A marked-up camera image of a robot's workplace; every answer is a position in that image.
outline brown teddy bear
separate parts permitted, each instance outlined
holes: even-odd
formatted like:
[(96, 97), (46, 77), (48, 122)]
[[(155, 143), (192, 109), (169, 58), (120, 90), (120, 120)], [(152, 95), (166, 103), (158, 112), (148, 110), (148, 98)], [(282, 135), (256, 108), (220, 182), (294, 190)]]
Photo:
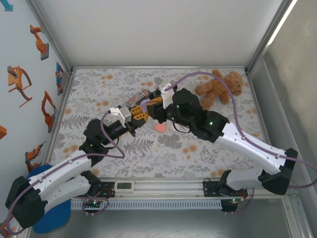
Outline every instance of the brown teddy bear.
[[(225, 76), (225, 78), (222, 78), (218, 69), (214, 69), (212, 73), (221, 78), (227, 84), (233, 95), (241, 95), (243, 81), (240, 74), (231, 71), (227, 76)], [(206, 94), (201, 101), (201, 105), (205, 110), (208, 110), (211, 106), (213, 106), (213, 101), (218, 96), (220, 96), (220, 101), (224, 104), (227, 104), (230, 101), (229, 93), (217, 79), (212, 79), (207, 83), (198, 85), (195, 88), (195, 93), (198, 96)]]

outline small pink object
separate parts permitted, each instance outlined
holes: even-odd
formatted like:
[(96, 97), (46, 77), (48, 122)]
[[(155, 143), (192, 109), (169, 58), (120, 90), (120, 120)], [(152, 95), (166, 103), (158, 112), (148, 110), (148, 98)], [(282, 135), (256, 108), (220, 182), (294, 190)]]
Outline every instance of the small pink object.
[(158, 132), (164, 133), (166, 131), (166, 125), (156, 123), (154, 129), (157, 130)]

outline leaf pattern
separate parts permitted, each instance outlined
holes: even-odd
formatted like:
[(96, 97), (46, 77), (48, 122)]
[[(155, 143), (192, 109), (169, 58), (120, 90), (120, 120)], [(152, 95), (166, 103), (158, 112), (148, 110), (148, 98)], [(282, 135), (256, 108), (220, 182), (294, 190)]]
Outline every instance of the leaf pattern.
[[(163, 82), (175, 82), (195, 71), (211, 72), (213, 68), (107, 68), (78, 69), (74, 75), (70, 96), (63, 115), (60, 131), (50, 163), (55, 165), (73, 153), (73, 148), (85, 140), (83, 132), (89, 121), (101, 119), (111, 107), (123, 105), (142, 88), (155, 90)], [(231, 68), (220, 71), (227, 75)], [(234, 68), (249, 85), (243, 68)], [(179, 84), (194, 93), (200, 82), (207, 82), (198, 75)], [(235, 97), (238, 118), (243, 130), (263, 139), (251, 88), (243, 87), (243, 93)], [(215, 99), (211, 110), (221, 113), (234, 121), (232, 104), (223, 104)], [(107, 116), (104, 123), (109, 125), (117, 120)], [(99, 177), (112, 178), (194, 178), (211, 177), (222, 170), (245, 170), (255, 165), (250, 159), (208, 141), (198, 140), (193, 134), (179, 133), (170, 122), (165, 122), (165, 133), (154, 130), (157, 121), (148, 122), (136, 130), (136, 137), (123, 135), (119, 146), (126, 156), (124, 159), (105, 157), (92, 169), (99, 170)], [(113, 155), (120, 153), (113, 149)]]

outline orange polka dot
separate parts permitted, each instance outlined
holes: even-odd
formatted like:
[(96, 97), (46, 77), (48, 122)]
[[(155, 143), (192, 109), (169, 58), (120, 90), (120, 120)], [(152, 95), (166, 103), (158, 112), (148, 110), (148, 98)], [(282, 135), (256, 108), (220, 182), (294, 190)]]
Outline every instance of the orange polka dot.
[(99, 176), (99, 174), (100, 174), (100, 170), (99, 169), (93, 169), (92, 172), (96, 176)]
[(66, 114), (66, 115), (71, 114), (71, 108), (66, 108), (65, 114)]
[(218, 170), (217, 172), (218, 172), (218, 176), (221, 177), (222, 174), (223, 174), (223, 172), (224, 172), (224, 170), (223, 170), (223, 169), (220, 169), (220, 170)]
[(69, 149), (68, 147), (66, 147), (66, 148), (63, 149), (63, 153), (68, 153), (69, 150), (70, 150), (70, 149)]
[(217, 172), (216, 171), (211, 171), (210, 175), (211, 175), (211, 177), (217, 177)]
[(191, 145), (191, 146), (189, 146), (189, 150), (190, 150), (190, 152), (195, 152), (197, 150), (197, 146)]
[(71, 150), (72, 152), (75, 152), (76, 150), (78, 150), (78, 148), (79, 148), (78, 145), (72, 145), (72, 146), (70, 147), (70, 150)]

